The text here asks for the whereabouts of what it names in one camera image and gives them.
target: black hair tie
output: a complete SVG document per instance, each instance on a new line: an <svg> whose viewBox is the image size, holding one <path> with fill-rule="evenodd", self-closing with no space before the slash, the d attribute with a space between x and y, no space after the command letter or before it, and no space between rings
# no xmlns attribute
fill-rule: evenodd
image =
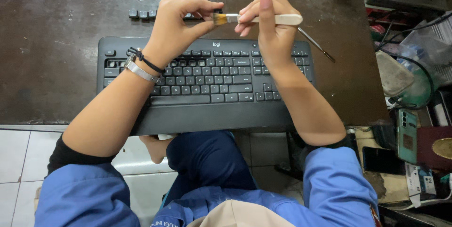
<svg viewBox="0 0 452 227"><path fill-rule="evenodd" d="M147 66L149 66L150 68L152 68L156 72L158 72L160 74L164 74L165 73L165 70L156 67L151 62L149 62L148 60L144 59L144 55L143 55L143 53L141 51L135 49L134 47L130 47L129 52L135 54L140 61L144 61L147 64Z"/></svg>

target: hand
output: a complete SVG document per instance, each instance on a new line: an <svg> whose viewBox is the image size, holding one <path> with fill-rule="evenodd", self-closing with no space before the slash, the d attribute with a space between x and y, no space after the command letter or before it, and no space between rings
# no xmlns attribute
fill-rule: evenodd
<svg viewBox="0 0 452 227"><path fill-rule="evenodd" d="M214 28L212 12L223 3L207 0L161 0L149 42L143 49L147 60L164 68L175 57L182 54L196 39ZM188 27L183 18L187 13L203 18L193 27Z"/></svg>
<svg viewBox="0 0 452 227"><path fill-rule="evenodd" d="M254 0L240 11L240 24L235 32L246 36L255 23L249 23L259 16L259 49L265 65L270 70L293 63L291 50L297 26L275 24L275 14L300 14L287 0Z"/></svg>

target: brush bristles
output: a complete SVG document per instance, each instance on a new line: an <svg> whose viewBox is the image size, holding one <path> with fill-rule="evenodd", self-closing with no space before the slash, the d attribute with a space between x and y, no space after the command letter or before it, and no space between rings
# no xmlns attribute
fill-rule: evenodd
<svg viewBox="0 0 452 227"><path fill-rule="evenodd" d="M214 13L213 14L213 24L215 26L223 25L227 23L226 14Z"/></svg>

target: green phone case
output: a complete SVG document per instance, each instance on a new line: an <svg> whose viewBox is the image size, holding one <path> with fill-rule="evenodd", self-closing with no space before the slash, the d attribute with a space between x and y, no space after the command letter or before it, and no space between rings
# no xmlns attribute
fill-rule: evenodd
<svg viewBox="0 0 452 227"><path fill-rule="evenodd" d="M417 163L417 117L400 109L397 120L397 156L411 164Z"/></svg>

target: black keyboard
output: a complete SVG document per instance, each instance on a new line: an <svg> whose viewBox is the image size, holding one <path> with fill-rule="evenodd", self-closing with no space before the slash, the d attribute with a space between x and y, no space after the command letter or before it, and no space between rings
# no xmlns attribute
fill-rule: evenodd
<svg viewBox="0 0 452 227"><path fill-rule="evenodd" d="M124 70L131 54L128 49L144 48L148 40L104 37L99 41L97 93ZM314 83L307 42L294 42L292 60ZM285 126L290 122L257 41L198 39L165 68L132 134Z"/></svg>

